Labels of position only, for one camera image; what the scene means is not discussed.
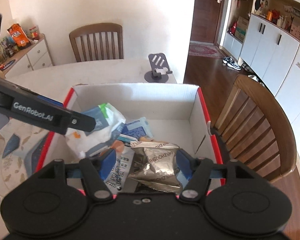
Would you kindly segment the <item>chicken breast white pouch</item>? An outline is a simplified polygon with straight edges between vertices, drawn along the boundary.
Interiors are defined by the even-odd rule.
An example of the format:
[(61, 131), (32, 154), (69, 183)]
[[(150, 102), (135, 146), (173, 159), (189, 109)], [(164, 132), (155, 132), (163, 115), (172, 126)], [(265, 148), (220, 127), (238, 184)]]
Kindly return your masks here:
[(137, 141), (137, 139), (120, 134), (111, 146), (104, 147), (100, 153), (100, 155), (103, 155), (108, 149), (116, 151), (116, 163), (108, 177), (104, 180), (112, 194), (117, 194), (123, 190), (126, 178), (128, 177), (135, 153), (130, 147), (132, 141)]

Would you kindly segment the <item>silver foil snack bag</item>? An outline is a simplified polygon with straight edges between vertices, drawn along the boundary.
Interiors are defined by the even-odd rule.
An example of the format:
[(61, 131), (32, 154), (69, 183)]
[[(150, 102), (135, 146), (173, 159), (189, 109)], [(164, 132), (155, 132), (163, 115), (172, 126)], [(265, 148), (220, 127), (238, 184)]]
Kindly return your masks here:
[(179, 194), (183, 189), (177, 179), (180, 171), (176, 153), (180, 147), (169, 142), (134, 141), (130, 143), (134, 151), (131, 172), (128, 178), (153, 190)]

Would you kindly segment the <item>white green blue pouch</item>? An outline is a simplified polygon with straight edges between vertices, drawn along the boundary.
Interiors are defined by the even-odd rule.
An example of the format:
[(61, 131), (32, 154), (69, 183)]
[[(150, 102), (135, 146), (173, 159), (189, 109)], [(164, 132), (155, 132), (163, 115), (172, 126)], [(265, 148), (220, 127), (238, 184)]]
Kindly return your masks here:
[(83, 114), (95, 119), (91, 132), (68, 129), (65, 140), (78, 159), (91, 157), (107, 150), (121, 134), (126, 118), (111, 104), (103, 103)]

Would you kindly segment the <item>blue white wipes packet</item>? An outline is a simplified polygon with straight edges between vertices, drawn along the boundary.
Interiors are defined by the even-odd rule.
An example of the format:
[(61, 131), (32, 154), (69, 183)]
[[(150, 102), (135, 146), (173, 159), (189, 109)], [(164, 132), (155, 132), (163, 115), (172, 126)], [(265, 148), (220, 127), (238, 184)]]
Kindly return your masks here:
[(126, 123), (121, 134), (140, 139), (141, 137), (152, 138), (150, 125), (145, 117)]

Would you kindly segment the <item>round blue placemat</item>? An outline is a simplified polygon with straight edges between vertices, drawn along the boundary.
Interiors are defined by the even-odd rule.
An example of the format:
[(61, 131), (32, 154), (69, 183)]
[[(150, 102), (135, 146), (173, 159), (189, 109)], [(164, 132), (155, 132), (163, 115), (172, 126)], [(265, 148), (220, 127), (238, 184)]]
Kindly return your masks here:
[(13, 133), (4, 148), (2, 161), (4, 170), (12, 164), (13, 157), (17, 158), (17, 165), (25, 167), (27, 176), (31, 176), (37, 167), (41, 150), (47, 139), (48, 131), (35, 131), (31, 135), (22, 137)]

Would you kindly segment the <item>red cardboard shoe box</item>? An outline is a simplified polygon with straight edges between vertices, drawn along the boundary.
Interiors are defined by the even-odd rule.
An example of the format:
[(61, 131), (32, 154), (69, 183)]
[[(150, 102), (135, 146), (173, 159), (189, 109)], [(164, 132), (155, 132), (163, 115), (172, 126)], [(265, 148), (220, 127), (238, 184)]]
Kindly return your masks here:
[(125, 143), (135, 139), (170, 142), (195, 158), (222, 163), (200, 87), (172, 83), (76, 85), (63, 105), (85, 112), (103, 103), (125, 117), (120, 135)]

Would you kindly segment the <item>white drawer sideboard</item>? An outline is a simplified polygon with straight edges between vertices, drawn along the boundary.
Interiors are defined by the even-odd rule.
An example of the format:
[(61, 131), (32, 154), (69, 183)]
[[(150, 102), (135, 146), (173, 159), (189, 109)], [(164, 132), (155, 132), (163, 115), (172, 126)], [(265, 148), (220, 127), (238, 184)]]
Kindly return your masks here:
[(39, 40), (31, 41), (31, 45), (8, 57), (0, 64), (0, 77), (14, 77), (34, 70), (54, 65), (44, 34)]

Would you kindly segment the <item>orange snack bag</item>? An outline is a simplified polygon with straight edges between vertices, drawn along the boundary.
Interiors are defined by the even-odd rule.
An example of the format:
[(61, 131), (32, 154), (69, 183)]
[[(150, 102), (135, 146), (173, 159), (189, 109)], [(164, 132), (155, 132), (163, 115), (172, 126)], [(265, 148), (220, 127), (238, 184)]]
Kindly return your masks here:
[(31, 45), (29, 38), (18, 23), (11, 25), (7, 31), (20, 49), (25, 49)]

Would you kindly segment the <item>brown wooden chair far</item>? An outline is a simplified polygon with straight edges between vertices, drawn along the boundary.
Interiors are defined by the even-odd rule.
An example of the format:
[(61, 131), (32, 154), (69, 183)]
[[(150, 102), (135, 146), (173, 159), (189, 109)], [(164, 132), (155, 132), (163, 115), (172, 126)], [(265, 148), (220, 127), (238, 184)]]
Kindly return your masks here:
[(123, 59), (123, 28), (116, 23), (95, 23), (69, 34), (77, 62)]

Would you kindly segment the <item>brown wooden chair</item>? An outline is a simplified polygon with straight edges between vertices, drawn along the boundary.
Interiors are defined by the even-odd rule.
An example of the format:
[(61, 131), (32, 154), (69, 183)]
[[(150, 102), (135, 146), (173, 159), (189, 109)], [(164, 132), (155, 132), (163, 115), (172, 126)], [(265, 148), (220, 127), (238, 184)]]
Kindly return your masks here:
[(292, 173), (297, 151), (291, 124), (273, 94), (238, 75), (211, 132), (224, 163), (238, 160), (274, 183)]
[(69, 34), (77, 62), (123, 59), (123, 28), (116, 23), (95, 23)]

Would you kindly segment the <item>brown wooden chair right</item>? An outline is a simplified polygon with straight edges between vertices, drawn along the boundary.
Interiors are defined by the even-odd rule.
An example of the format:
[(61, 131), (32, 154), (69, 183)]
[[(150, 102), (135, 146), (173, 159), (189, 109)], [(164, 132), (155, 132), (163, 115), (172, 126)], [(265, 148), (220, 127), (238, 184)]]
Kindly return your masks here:
[(297, 151), (291, 124), (273, 94), (238, 75), (211, 132), (224, 163), (238, 160), (274, 183), (292, 173)]

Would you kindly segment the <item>grey phone stand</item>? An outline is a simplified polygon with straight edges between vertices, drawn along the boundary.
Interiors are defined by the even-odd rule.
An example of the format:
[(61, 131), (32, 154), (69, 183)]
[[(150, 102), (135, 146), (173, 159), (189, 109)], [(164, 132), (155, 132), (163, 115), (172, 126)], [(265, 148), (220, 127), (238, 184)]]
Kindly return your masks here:
[(149, 83), (166, 83), (172, 71), (168, 65), (165, 54), (149, 54), (148, 60), (151, 70), (145, 73), (144, 79)]

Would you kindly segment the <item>sneakers on floor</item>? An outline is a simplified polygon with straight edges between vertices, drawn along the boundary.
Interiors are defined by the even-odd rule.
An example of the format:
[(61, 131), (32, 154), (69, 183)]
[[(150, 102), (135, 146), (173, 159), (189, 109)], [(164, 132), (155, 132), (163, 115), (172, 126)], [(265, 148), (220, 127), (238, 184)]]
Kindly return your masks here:
[(231, 56), (224, 57), (223, 58), (223, 63), (227, 67), (232, 68), (236, 71), (240, 71), (242, 69)]

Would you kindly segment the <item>red patterned door rug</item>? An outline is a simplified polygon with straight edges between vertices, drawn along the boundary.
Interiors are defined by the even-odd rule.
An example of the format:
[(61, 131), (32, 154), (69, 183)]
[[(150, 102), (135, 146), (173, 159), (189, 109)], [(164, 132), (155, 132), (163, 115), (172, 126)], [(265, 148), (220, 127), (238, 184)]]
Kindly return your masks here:
[(225, 54), (214, 44), (205, 44), (192, 41), (190, 42), (188, 55), (216, 59), (222, 59), (225, 57)]

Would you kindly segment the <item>white wall cabinet unit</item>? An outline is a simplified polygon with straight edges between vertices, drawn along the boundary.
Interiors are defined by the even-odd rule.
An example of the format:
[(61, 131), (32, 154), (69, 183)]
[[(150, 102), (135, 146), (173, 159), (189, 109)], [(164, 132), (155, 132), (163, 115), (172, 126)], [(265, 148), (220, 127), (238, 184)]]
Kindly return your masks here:
[(229, 0), (222, 48), (275, 96), (290, 122), (300, 114), (300, 0)]

